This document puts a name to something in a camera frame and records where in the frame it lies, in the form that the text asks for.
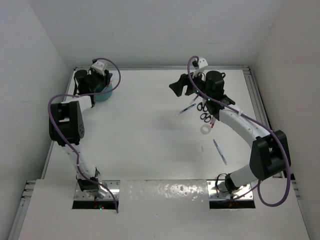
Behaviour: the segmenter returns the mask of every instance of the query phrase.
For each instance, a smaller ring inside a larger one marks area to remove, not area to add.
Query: tape roll
[[[203,124],[200,131],[202,134],[209,134],[211,132],[211,126],[209,124]]]

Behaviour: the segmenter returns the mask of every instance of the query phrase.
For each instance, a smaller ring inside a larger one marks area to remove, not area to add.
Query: white table
[[[205,180],[243,167],[251,150],[221,122],[209,135],[201,134],[204,123],[196,107],[176,117],[194,98],[178,98],[168,87],[185,72],[123,70],[121,85],[111,98],[83,114],[85,136],[81,144],[88,159],[102,179],[120,180],[119,214],[114,210],[71,209],[75,170],[67,154],[54,143],[44,179],[36,182],[20,240],[308,238],[293,190],[277,208],[262,205],[254,192],[255,209],[209,209]],[[252,82],[248,83],[241,69],[221,72],[226,73],[225,93],[244,113],[254,116],[254,108],[259,107],[251,101],[257,93],[247,87]],[[117,74],[112,73],[116,81]],[[196,193],[172,190],[188,185],[195,186]],[[284,179],[265,181],[262,191],[266,200],[278,201],[284,186]]]

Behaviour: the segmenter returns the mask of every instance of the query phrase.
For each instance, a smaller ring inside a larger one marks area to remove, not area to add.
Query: white wall
[[[28,0],[67,63],[250,65],[282,0]]]
[[[288,137],[312,239],[320,239],[319,10],[317,0],[285,0],[255,67],[271,124]]]
[[[0,1],[0,240],[49,149],[47,102],[69,73],[27,0]]]

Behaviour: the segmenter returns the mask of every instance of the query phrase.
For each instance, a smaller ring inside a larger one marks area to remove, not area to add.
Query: scissors
[[[200,119],[203,120],[205,123],[209,123],[211,121],[211,115],[210,113],[202,113],[200,115]]]
[[[204,111],[204,112],[207,112],[207,111],[208,111],[207,106],[206,106],[205,103],[203,103],[203,102],[200,102],[200,103],[196,106],[196,109],[198,109],[198,111]]]

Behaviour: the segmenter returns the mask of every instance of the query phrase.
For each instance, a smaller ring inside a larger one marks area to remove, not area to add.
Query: purple cable
[[[77,164],[77,165],[79,164],[79,158],[80,158],[79,152],[78,152],[78,151],[71,145],[71,143],[66,139],[66,137],[63,135],[63,133],[60,131],[59,127],[58,127],[57,124],[55,123],[54,117],[53,117],[53,115],[52,115],[52,113],[51,113],[51,104],[52,104],[52,102],[53,102],[54,99],[59,98],[59,97],[77,97],[77,98],[79,98],[79,97],[82,97],[82,96],[93,96],[93,95],[107,94],[107,93],[110,93],[110,92],[112,92],[113,90],[115,90],[115,89],[119,86],[120,81],[121,81],[121,73],[120,73],[120,70],[119,70],[118,66],[117,66],[113,61],[111,61],[111,60],[109,60],[109,59],[107,59],[107,58],[104,58],[104,57],[96,58],[96,59],[94,59],[93,61],[96,61],[96,60],[106,60],[106,61],[112,63],[112,64],[114,65],[114,67],[116,68],[116,70],[118,71],[119,81],[118,81],[117,85],[116,85],[113,89],[111,89],[111,90],[109,90],[109,91],[105,91],[105,92],[82,94],[82,95],[80,95],[80,96],[71,95],[71,94],[58,94],[58,95],[53,96],[53,97],[49,100],[48,106],[47,106],[47,110],[48,110],[48,114],[49,114],[49,119],[50,119],[50,121],[51,121],[54,129],[55,129],[56,132],[59,134],[60,138],[65,142],[65,144],[67,144],[67,145],[75,152],[75,154],[76,154],[76,164]],[[80,173],[80,175],[81,175],[84,179],[86,179],[88,182],[93,183],[93,184],[97,184],[97,185],[99,185],[99,186],[101,186],[101,187],[104,187],[104,188],[110,193],[110,195],[112,196],[113,201],[114,201],[114,206],[115,206],[116,213],[119,213],[117,200],[116,200],[114,194],[110,191],[110,189],[109,189],[106,185],[103,185],[103,184],[101,184],[101,183],[98,182],[98,181],[93,181],[93,180],[91,180],[90,178],[86,177],[86,176],[84,175],[84,173],[81,171],[81,169],[80,169],[78,166],[77,166],[77,170],[78,170],[78,172]]]
[[[198,87],[197,85],[194,83],[192,77],[191,77],[191,73],[190,73],[190,64],[192,62],[193,59],[196,59],[197,61],[199,61],[199,57],[198,56],[192,56],[189,61],[188,61],[188,65],[187,65],[187,72],[188,72],[188,77],[189,77],[189,80],[191,82],[191,84],[193,85],[193,87],[199,92],[199,94],[202,95],[202,97],[204,98],[207,98],[208,100],[216,103],[216,104],[219,104],[227,109],[230,109],[232,110],[233,112],[235,112],[236,114],[239,114],[239,111],[234,109],[233,107],[221,102],[221,101],[218,101],[214,98],[211,98],[209,97],[208,95],[206,95],[204,92],[202,92]],[[288,160],[288,157],[287,157],[287,154],[286,154],[286,151],[284,149],[284,147],[282,146],[280,140],[277,138],[276,134],[270,129],[268,128],[267,126],[263,125],[262,123],[258,122],[257,120],[245,115],[245,114],[241,114],[241,116],[261,127],[263,127],[265,130],[267,130],[271,136],[274,138],[274,140],[276,141],[276,143],[278,144],[279,148],[280,148],[280,151],[282,153],[282,156],[283,156],[283,159],[284,159],[284,163],[285,163],[285,170],[286,170],[286,174],[287,174],[287,178],[286,178],[286,187],[285,187],[285,192],[284,192],[284,195],[282,197],[282,199],[279,201],[279,202],[276,202],[276,203],[267,203],[263,200],[262,196],[261,196],[261,192],[260,192],[260,183],[261,181],[259,180],[258,181],[258,184],[256,186],[254,186],[250,191],[252,191],[253,189],[255,189],[256,187],[258,187],[258,196],[261,200],[261,202],[268,206],[268,207],[277,207],[277,206],[280,206],[281,204],[283,204],[286,200],[287,200],[287,197],[289,195],[289,191],[290,191],[290,183],[291,183],[291,171],[290,171],[290,164],[289,164],[289,160]]]

